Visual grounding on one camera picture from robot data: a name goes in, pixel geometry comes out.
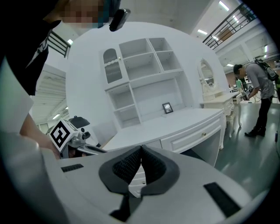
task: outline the staircase railing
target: staircase railing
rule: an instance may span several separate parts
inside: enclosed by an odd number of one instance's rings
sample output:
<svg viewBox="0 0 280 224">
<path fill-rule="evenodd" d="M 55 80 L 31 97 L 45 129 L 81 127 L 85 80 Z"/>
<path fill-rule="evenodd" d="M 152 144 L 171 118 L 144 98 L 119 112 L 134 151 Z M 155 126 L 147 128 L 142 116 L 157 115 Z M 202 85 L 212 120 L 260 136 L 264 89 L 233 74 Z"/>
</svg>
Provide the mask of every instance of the staircase railing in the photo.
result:
<svg viewBox="0 0 280 224">
<path fill-rule="evenodd" d="M 64 57 L 68 56 L 71 45 L 58 36 L 54 31 L 48 37 L 48 45 Z"/>
<path fill-rule="evenodd" d="M 203 43 L 215 49 L 256 18 L 253 11 L 242 3 L 206 37 Z"/>
</svg>

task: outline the small picture frame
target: small picture frame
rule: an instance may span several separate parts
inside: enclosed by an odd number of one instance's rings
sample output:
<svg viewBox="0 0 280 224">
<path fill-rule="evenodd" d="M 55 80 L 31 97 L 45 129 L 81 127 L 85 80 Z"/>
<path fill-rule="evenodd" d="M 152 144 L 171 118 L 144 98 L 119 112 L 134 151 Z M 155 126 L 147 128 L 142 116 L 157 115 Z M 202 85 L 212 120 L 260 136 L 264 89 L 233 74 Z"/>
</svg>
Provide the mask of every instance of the small picture frame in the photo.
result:
<svg viewBox="0 0 280 224">
<path fill-rule="evenodd" d="M 171 107 L 169 102 L 168 103 L 164 103 L 162 106 L 163 106 L 163 109 L 164 109 L 166 114 L 169 114 L 169 113 L 173 112 L 173 109 L 172 109 L 172 107 Z"/>
</svg>

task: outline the shelf compartment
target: shelf compartment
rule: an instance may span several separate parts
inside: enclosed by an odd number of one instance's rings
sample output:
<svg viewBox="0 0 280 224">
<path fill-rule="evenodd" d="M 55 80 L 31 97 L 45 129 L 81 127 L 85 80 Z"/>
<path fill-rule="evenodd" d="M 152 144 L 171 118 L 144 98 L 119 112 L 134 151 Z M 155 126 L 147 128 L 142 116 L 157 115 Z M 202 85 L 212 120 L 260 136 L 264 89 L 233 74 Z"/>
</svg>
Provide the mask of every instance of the shelf compartment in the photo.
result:
<svg viewBox="0 0 280 224">
<path fill-rule="evenodd" d="M 172 50 L 165 38 L 150 38 L 149 40 L 155 51 Z"/>
<path fill-rule="evenodd" d="M 125 107 L 121 107 L 119 109 L 116 109 L 115 111 L 122 111 L 122 110 L 126 110 L 126 109 L 130 109 L 130 108 L 133 108 L 135 107 L 135 104 L 131 104 L 131 105 L 128 105 L 128 106 L 125 106 Z"/>
<path fill-rule="evenodd" d="M 114 62 L 105 66 L 105 73 L 108 84 L 123 78 L 121 69 L 119 67 L 119 62 Z"/>
<path fill-rule="evenodd" d="M 142 122 L 165 114 L 162 107 L 164 103 L 169 102 L 174 111 L 186 107 L 176 78 L 134 88 L 133 94 Z"/>
<path fill-rule="evenodd" d="M 181 69 L 179 61 L 173 51 L 157 52 L 164 71 Z"/>
<path fill-rule="evenodd" d="M 140 124 L 135 106 L 115 111 L 114 114 L 121 128 Z"/>
<path fill-rule="evenodd" d="M 124 59 L 124 64 L 130 80 L 162 73 L 154 53 L 145 53 Z"/>
<path fill-rule="evenodd" d="M 129 84 L 121 85 L 107 91 L 114 110 L 134 104 Z"/>
<path fill-rule="evenodd" d="M 119 45 L 122 57 L 127 58 L 139 54 L 153 52 L 146 39 L 132 40 Z"/>
<path fill-rule="evenodd" d="M 138 79 L 134 79 L 134 80 L 130 81 L 130 86 L 131 86 L 131 88 L 137 88 L 137 87 L 152 84 L 155 82 L 172 79 L 177 76 L 180 76 L 183 73 L 184 73 L 183 70 L 177 70 L 177 71 L 172 71 L 172 72 L 164 72 L 164 73 L 144 76 L 142 78 L 138 78 Z"/>
</svg>

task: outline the white shelf unit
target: white shelf unit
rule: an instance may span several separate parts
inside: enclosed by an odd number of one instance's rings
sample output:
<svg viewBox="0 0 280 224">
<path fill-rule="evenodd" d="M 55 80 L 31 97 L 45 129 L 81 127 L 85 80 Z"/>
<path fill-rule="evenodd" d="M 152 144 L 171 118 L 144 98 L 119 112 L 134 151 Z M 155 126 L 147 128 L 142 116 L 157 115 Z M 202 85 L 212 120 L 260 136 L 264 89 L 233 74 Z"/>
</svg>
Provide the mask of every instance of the white shelf unit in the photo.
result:
<svg viewBox="0 0 280 224">
<path fill-rule="evenodd" d="M 129 84 L 121 85 L 107 91 L 109 99 L 115 110 L 134 105 Z"/>
<path fill-rule="evenodd" d="M 131 82 L 141 121 L 145 122 L 164 115 L 162 104 L 167 102 L 170 103 L 173 111 L 188 106 L 187 85 L 187 77 L 182 70 Z"/>
<path fill-rule="evenodd" d="M 157 52 L 164 71 L 181 69 L 180 63 L 173 51 Z"/>
<path fill-rule="evenodd" d="M 127 57 L 151 53 L 153 52 L 149 42 L 146 39 L 132 40 L 119 45 L 122 57 L 125 59 Z"/>
<path fill-rule="evenodd" d="M 162 104 L 173 111 L 192 107 L 189 83 L 165 38 L 138 39 L 122 43 L 104 56 L 106 85 L 118 129 L 165 115 Z"/>
<path fill-rule="evenodd" d="M 172 50 L 165 38 L 150 38 L 149 41 L 152 44 L 155 51 Z"/>
<path fill-rule="evenodd" d="M 162 73 L 161 67 L 154 53 L 145 53 L 124 59 L 129 80 L 143 76 Z"/>
</svg>

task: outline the oval mirror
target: oval mirror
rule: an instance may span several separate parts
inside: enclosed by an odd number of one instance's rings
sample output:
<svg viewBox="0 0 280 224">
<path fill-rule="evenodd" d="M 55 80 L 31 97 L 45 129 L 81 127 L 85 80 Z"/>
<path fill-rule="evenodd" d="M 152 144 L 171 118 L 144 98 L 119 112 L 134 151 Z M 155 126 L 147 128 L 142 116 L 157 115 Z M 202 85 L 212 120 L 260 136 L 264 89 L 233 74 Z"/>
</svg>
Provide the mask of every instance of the oval mirror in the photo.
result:
<svg viewBox="0 0 280 224">
<path fill-rule="evenodd" d="M 209 64 L 205 61 L 201 61 L 201 71 L 203 73 L 204 80 L 210 87 L 214 87 L 214 74 Z"/>
</svg>

